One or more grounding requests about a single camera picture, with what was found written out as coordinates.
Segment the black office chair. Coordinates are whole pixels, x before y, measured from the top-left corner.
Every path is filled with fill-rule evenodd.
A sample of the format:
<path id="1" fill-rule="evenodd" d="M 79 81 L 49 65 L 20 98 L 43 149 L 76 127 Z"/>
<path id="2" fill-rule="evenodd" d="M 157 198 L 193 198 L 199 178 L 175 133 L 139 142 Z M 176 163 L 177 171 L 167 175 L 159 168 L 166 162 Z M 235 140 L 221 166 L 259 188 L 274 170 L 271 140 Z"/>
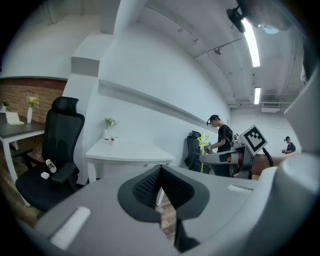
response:
<path id="1" fill-rule="evenodd" d="M 15 157 L 23 157 L 28 170 L 15 181 L 20 195 L 33 207 L 47 212 L 77 191 L 79 169 L 74 151 L 85 124 L 85 117 L 77 112 L 77 98 L 57 97 L 47 112 L 42 143 L 42 158 L 50 159 L 57 171 L 51 173 L 45 162 L 32 165 L 28 150 L 19 150 Z M 41 177 L 49 174 L 48 179 Z"/>
<path id="2" fill-rule="evenodd" d="M 198 131 L 192 130 L 186 137 L 187 156 L 184 159 L 184 163 L 189 170 L 199 173 L 201 172 L 202 163 L 199 161 L 201 147 L 199 146 L 197 138 L 200 136 L 201 134 Z"/>

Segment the long ceiling light bar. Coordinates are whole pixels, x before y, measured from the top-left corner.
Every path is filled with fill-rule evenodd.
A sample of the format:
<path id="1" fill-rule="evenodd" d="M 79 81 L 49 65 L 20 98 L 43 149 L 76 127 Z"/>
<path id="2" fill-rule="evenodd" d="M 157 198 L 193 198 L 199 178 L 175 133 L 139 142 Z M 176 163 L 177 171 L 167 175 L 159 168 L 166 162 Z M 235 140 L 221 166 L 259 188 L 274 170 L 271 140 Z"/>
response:
<path id="1" fill-rule="evenodd" d="M 241 22 L 245 28 L 244 37 L 246 39 L 246 42 L 249 48 L 252 67 L 257 68 L 261 65 L 261 63 L 260 63 L 260 55 L 259 55 L 257 40 L 256 40 L 253 27 L 246 18 L 243 18 Z"/>

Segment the white flower bouquet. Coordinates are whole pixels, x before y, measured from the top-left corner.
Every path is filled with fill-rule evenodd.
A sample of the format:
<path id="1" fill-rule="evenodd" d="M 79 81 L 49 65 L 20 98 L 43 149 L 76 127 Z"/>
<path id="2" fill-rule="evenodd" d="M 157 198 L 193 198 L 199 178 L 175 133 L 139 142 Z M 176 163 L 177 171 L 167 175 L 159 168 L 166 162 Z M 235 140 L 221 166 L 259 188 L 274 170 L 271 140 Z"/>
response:
<path id="1" fill-rule="evenodd" d="M 105 129 L 107 130 L 110 127 L 113 127 L 115 125 L 117 125 L 119 123 L 118 120 L 112 118 L 112 117 L 108 117 L 104 119 L 105 121 Z"/>

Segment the white air conditioner unit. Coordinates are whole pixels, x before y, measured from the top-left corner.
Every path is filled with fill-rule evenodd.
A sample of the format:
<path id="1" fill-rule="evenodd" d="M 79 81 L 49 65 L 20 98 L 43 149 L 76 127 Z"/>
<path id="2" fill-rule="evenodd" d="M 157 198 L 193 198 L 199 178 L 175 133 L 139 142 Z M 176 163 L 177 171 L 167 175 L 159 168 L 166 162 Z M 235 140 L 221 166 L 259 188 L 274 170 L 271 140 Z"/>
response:
<path id="1" fill-rule="evenodd" d="M 262 113 L 277 113 L 281 110 L 281 105 L 277 102 L 263 102 L 261 105 Z"/>

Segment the white folded card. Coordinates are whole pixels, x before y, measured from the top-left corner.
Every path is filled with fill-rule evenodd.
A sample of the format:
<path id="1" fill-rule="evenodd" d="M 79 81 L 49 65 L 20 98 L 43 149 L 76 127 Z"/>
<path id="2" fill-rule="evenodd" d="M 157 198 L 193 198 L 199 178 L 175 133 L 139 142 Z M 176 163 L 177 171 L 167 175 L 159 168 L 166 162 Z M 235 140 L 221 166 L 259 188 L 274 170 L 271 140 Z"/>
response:
<path id="1" fill-rule="evenodd" d="M 10 125 L 23 125 L 24 122 L 20 121 L 19 115 L 17 112 L 6 112 L 5 113 L 6 121 Z"/>

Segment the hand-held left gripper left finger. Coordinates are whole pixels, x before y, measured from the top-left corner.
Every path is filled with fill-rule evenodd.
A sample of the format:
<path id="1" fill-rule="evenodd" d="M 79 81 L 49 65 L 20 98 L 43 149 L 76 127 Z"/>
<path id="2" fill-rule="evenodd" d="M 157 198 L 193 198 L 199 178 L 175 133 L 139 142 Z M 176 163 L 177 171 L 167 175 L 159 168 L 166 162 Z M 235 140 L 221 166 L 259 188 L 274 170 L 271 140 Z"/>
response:
<path id="1" fill-rule="evenodd" d="M 67 248 L 75 256 L 176 256 L 177 249 L 167 239 L 159 223 L 141 222 L 129 216 L 118 202 L 118 189 L 146 172 L 141 167 L 90 183 L 47 211 L 34 229 L 51 239 L 78 208 L 90 215 Z"/>

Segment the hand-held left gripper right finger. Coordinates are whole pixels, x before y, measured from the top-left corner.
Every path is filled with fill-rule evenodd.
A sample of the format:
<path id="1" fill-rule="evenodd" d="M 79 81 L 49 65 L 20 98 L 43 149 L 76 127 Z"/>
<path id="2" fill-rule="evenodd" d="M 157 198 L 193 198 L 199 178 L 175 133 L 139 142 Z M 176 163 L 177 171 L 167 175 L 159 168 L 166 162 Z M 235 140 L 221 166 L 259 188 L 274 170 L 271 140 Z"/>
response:
<path id="1" fill-rule="evenodd" d="M 254 256 L 250 240 L 253 220 L 238 214 L 248 202 L 255 181 L 219 177 L 163 165 L 161 184 L 176 208 L 175 245 L 166 243 L 161 256 Z"/>

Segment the clear plastic bottle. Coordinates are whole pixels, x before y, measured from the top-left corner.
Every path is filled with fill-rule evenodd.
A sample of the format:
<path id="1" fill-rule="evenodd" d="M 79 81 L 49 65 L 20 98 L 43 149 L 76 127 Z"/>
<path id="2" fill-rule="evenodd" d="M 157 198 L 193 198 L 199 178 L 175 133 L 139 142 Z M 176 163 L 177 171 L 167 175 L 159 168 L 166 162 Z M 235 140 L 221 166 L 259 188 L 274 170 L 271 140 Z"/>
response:
<path id="1" fill-rule="evenodd" d="M 57 167 L 51 159 L 47 159 L 45 163 L 51 173 L 54 174 L 57 171 Z"/>

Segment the dark top desk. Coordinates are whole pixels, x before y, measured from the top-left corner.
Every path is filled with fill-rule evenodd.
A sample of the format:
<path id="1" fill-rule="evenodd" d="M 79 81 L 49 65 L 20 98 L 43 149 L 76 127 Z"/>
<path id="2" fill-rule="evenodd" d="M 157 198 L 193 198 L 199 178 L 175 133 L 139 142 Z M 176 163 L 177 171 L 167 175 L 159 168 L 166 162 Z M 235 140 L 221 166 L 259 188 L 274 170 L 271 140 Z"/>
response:
<path id="1" fill-rule="evenodd" d="M 42 135 L 44 132 L 45 125 L 43 123 L 31 122 L 30 124 L 11 125 L 7 123 L 6 115 L 0 113 L 0 141 L 2 142 L 5 161 L 13 182 L 15 182 L 18 177 L 12 161 L 10 143 Z"/>

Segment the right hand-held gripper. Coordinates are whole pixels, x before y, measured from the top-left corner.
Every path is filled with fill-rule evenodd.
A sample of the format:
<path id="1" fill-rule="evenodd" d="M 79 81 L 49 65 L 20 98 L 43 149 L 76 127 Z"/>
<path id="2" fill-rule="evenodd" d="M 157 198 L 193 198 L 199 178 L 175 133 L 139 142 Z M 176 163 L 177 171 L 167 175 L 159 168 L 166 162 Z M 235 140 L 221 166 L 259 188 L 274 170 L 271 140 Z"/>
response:
<path id="1" fill-rule="evenodd" d="M 242 134 L 236 134 L 229 151 L 204 154 L 199 157 L 203 164 L 228 165 L 229 175 L 232 178 L 251 179 L 255 156 L 260 152 L 268 156 L 265 148 L 267 140 L 256 125 L 253 125 Z"/>

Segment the person's right forearm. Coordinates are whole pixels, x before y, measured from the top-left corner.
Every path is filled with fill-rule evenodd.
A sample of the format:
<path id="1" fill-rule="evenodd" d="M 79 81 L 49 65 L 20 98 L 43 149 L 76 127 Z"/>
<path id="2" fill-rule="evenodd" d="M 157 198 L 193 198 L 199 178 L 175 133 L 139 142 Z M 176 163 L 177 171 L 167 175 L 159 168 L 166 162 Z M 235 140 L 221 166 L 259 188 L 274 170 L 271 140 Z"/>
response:
<path id="1" fill-rule="evenodd" d="M 272 161 L 274 166 L 279 166 L 279 164 L 284 160 L 283 156 L 272 156 Z M 265 154 L 256 154 L 254 158 L 254 163 L 251 168 L 252 179 L 259 180 L 264 169 L 270 167 L 269 160 Z"/>

